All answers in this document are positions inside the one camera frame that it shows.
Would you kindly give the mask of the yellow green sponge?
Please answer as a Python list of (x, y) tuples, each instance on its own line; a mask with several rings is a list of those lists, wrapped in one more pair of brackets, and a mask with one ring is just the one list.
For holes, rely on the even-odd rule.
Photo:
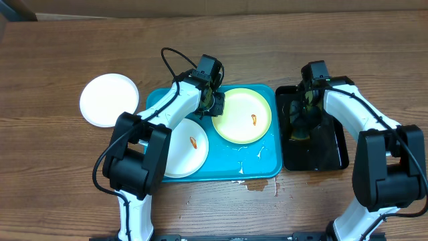
[(310, 134), (307, 131), (294, 130), (290, 135), (290, 139), (303, 141), (310, 138)]

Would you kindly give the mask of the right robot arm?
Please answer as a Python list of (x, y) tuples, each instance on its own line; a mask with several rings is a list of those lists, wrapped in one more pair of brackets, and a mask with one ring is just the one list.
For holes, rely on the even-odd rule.
[(403, 126), (383, 115), (346, 76), (303, 80), (297, 93), (300, 98), (292, 101), (289, 113), (295, 137), (308, 134), (326, 113), (357, 142), (354, 199), (329, 223), (326, 240), (370, 240), (387, 218), (417, 218), (427, 212), (426, 207), (410, 214), (401, 211), (427, 198), (424, 136), (418, 126)]

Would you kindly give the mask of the white plate with sauce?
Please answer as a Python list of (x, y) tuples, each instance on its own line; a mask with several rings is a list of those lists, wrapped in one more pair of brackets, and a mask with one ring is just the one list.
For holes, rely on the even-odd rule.
[(123, 113), (135, 113), (139, 104), (136, 84), (121, 74), (103, 74), (90, 81), (80, 96), (82, 116), (96, 127), (116, 124)]

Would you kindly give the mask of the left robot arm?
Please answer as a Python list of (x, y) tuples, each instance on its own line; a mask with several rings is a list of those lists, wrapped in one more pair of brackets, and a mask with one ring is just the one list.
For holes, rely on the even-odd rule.
[(115, 240), (150, 240), (152, 195), (158, 190), (167, 166), (172, 131), (191, 113), (219, 116), (225, 95), (218, 92), (223, 70), (190, 69), (175, 76), (169, 93), (141, 115), (123, 112), (116, 121), (109, 146), (95, 168), (110, 182), (97, 189), (114, 195), (120, 204), (120, 229)]

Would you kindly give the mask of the yellow plate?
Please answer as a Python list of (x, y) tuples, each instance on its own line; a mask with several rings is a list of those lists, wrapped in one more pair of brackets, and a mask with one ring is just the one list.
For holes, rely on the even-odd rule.
[(267, 100), (248, 88), (234, 88), (225, 92), (221, 116), (213, 117), (217, 133), (226, 141), (249, 144), (261, 139), (272, 123), (272, 111)]

